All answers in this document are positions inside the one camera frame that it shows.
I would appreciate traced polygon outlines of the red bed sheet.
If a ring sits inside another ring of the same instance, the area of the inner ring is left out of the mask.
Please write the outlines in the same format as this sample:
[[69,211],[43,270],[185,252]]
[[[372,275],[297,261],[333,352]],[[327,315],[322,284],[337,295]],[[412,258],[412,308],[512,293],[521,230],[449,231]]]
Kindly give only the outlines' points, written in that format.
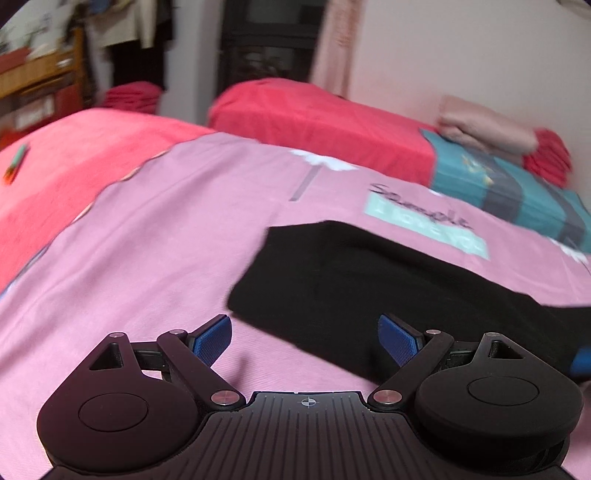
[[27,149],[15,181],[1,186],[1,284],[7,286],[104,187],[178,143],[224,132],[428,186],[436,160],[422,136],[425,127],[284,79],[232,86],[213,102],[204,126],[114,109],[80,111],[1,149],[3,168],[20,147]]

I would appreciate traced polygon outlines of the dark window frame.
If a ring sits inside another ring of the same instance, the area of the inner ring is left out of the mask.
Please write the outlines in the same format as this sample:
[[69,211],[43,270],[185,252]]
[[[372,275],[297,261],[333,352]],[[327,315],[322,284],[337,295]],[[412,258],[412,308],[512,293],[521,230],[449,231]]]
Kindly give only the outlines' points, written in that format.
[[325,1],[225,1],[216,93],[269,77],[305,82],[320,35]]

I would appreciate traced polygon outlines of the teal grey striped pillow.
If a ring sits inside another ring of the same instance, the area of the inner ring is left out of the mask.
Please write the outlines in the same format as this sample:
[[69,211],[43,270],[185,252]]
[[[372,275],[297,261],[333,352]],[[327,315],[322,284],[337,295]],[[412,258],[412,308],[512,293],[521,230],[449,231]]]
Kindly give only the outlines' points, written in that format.
[[590,251],[590,213],[579,196],[523,168],[424,130],[436,168],[431,188],[569,248]]

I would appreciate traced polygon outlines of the black knit pants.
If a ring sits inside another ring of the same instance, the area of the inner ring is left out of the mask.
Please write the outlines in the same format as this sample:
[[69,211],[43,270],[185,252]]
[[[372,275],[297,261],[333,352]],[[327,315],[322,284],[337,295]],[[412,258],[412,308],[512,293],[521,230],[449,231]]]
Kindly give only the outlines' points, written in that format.
[[464,268],[341,222],[276,226],[232,287],[228,309],[257,329],[374,383],[396,363],[378,339],[391,314],[461,341],[506,335],[577,383],[586,307],[550,307]]

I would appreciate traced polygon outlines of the wooden shelf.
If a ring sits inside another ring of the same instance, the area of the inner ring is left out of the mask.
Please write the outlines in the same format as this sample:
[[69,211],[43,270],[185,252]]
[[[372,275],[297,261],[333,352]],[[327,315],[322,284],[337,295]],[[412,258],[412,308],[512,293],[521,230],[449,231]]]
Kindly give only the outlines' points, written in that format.
[[83,59],[84,31],[75,27],[70,41],[33,58],[19,48],[1,55],[1,147],[88,106]]

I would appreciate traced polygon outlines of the folded red blanket on bed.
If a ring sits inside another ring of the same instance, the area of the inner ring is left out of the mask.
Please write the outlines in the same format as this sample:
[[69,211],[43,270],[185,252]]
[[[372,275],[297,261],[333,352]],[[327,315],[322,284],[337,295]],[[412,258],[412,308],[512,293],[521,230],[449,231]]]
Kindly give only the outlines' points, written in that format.
[[524,169],[559,188],[565,188],[568,175],[572,172],[568,149],[554,131],[537,129],[535,135],[538,146],[523,157]]

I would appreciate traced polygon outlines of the pink printed bed cover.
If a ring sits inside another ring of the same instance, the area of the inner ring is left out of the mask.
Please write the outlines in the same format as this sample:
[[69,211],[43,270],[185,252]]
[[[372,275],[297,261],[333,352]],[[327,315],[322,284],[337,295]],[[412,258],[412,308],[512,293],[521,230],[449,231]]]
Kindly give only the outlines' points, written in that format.
[[238,319],[233,286],[276,226],[341,222],[550,307],[590,311],[590,258],[463,201],[331,157],[209,134],[106,187],[1,300],[1,473],[49,461],[43,403],[108,334],[152,341],[230,315],[216,363],[242,392],[377,384]]

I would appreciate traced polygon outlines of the red folded cloth pile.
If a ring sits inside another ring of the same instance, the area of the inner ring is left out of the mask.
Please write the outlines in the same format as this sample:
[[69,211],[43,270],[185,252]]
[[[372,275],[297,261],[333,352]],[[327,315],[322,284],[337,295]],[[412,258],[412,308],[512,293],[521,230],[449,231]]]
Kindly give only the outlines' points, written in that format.
[[133,82],[110,88],[100,106],[121,111],[154,115],[162,90],[149,82]]

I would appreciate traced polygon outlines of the folded beige blanket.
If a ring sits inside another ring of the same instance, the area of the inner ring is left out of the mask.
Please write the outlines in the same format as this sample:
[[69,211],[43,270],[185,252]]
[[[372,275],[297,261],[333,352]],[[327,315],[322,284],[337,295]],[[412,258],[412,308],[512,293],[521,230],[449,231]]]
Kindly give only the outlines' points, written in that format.
[[445,139],[491,153],[533,153],[539,146],[535,131],[494,110],[455,96],[444,96],[437,131]]

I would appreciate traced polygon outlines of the pink curtain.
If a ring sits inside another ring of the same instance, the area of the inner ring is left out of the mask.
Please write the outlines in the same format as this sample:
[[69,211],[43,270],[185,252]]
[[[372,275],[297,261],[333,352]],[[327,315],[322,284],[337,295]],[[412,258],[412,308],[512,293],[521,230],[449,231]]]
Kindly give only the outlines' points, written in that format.
[[341,98],[349,97],[365,6],[363,0],[329,0],[322,16],[310,82]]

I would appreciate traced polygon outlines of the hanging clothes on rack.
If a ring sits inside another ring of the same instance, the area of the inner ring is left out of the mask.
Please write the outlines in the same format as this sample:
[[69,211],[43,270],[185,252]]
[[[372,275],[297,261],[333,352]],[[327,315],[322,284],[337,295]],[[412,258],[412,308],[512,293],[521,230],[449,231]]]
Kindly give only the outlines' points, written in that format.
[[68,43],[89,26],[111,64],[113,87],[147,82],[166,89],[165,51],[174,39],[174,2],[79,1],[64,27]]

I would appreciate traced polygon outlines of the colourful pens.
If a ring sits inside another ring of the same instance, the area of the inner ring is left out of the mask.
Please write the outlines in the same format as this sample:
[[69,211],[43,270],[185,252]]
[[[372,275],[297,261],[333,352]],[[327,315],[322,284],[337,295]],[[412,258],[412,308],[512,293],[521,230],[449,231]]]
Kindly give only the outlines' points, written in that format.
[[11,163],[6,168],[6,170],[3,174],[2,179],[5,184],[11,185],[14,182],[14,180],[19,172],[19,169],[21,168],[22,162],[27,154],[28,149],[29,149],[29,146],[27,144],[23,144],[17,150]]

